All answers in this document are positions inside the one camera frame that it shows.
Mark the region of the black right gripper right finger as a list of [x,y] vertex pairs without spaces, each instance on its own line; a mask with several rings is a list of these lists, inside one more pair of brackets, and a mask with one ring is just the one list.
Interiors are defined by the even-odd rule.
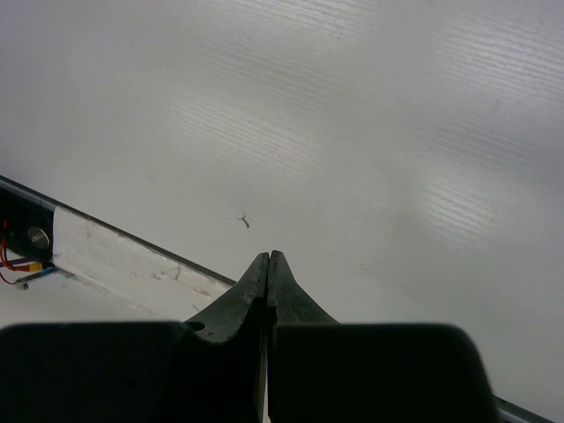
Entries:
[[339,323],[283,253],[267,279],[268,413],[274,422],[497,422],[479,351],[441,323]]

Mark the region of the aluminium table edge rail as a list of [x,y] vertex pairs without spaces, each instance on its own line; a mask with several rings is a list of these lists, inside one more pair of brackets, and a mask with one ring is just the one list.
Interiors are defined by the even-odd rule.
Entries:
[[513,404],[501,397],[496,397],[496,404],[505,423],[553,423],[552,420],[542,417],[523,407]]

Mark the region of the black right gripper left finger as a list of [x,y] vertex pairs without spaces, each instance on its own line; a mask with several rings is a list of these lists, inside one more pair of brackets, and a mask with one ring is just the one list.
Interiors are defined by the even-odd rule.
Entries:
[[268,265],[184,322],[4,328],[2,421],[261,421]]

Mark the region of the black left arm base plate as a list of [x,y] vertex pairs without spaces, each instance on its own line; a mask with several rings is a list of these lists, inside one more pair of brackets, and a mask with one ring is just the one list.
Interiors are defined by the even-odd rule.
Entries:
[[56,203],[1,177],[1,266],[10,271],[52,267]]

